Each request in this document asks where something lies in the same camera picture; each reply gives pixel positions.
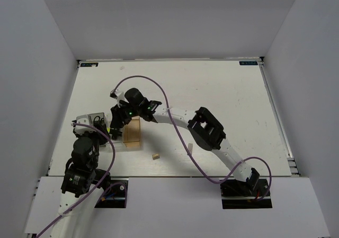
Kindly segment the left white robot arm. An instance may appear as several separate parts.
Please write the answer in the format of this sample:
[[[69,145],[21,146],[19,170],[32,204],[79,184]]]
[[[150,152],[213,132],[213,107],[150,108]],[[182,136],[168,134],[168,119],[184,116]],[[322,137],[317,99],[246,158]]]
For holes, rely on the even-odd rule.
[[[99,149],[111,143],[106,125],[74,122],[76,140],[61,184],[58,216],[50,237],[84,237],[99,195],[112,189],[109,171],[98,168]]]

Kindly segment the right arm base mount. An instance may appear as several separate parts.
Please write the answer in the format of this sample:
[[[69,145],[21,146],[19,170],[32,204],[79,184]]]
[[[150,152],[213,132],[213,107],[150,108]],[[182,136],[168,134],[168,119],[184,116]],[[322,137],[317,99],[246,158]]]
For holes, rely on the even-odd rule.
[[[270,209],[273,208],[270,192],[260,200],[268,188],[267,179],[259,179],[253,191],[247,190],[240,182],[230,179],[220,185],[223,209]]]

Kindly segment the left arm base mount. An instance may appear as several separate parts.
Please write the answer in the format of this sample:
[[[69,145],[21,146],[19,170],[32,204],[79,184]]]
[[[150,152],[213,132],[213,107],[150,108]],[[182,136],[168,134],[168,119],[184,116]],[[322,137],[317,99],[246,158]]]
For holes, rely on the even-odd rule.
[[[111,179],[104,187],[95,208],[125,209],[128,195],[128,179]]]

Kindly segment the black handled scissors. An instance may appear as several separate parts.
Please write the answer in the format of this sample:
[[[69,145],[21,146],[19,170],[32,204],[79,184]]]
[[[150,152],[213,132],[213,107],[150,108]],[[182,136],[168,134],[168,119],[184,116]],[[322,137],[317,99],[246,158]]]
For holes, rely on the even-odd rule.
[[[104,117],[95,116],[93,119],[93,125],[96,128],[103,127],[105,125]]]

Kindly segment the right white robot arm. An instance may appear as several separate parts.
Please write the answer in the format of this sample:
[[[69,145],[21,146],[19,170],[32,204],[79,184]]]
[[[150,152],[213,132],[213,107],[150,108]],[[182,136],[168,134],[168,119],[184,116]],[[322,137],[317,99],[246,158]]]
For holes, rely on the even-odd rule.
[[[207,108],[200,107],[197,111],[169,108],[160,101],[148,100],[137,88],[127,92],[113,90],[110,97],[117,101],[111,108],[109,134],[112,139],[121,137],[122,129],[136,116],[147,122],[175,124],[187,129],[200,148],[214,153],[233,171],[241,195],[249,196],[258,189],[260,174],[243,162],[226,138],[224,127]]]

